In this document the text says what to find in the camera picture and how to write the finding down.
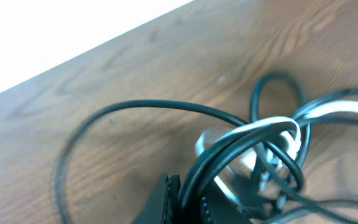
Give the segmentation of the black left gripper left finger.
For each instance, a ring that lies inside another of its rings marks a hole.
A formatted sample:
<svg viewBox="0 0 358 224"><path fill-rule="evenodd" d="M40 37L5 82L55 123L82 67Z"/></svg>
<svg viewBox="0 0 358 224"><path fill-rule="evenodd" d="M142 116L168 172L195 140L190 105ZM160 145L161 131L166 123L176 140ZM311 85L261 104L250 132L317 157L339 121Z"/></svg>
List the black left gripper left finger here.
<svg viewBox="0 0 358 224"><path fill-rule="evenodd" d="M163 173L133 224L174 224L177 215L180 176Z"/></svg>

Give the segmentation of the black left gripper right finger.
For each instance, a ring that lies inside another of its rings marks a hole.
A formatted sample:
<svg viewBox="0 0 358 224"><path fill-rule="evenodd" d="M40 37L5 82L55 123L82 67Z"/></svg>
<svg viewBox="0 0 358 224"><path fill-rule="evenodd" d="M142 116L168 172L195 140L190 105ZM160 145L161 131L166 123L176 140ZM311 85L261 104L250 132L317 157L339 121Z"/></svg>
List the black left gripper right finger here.
<svg viewBox="0 0 358 224"><path fill-rule="evenodd" d="M232 206L216 184L209 185L204 191L199 221L202 224L252 224Z"/></svg>

